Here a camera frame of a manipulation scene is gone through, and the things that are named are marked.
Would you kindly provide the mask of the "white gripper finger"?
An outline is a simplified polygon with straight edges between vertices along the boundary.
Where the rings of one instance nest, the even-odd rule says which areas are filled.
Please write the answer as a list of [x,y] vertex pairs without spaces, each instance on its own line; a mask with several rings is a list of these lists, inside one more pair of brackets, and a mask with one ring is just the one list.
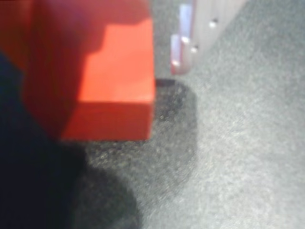
[[191,0],[179,7],[179,30],[171,36],[171,72],[186,74],[245,5],[245,0]]

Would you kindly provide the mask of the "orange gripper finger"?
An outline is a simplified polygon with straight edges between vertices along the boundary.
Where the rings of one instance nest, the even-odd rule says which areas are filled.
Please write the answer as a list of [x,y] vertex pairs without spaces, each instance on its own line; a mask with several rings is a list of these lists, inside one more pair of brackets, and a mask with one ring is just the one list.
[[53,139],[146,140],[153,24],[146,0],[3,0],[0,50],[22,102]]

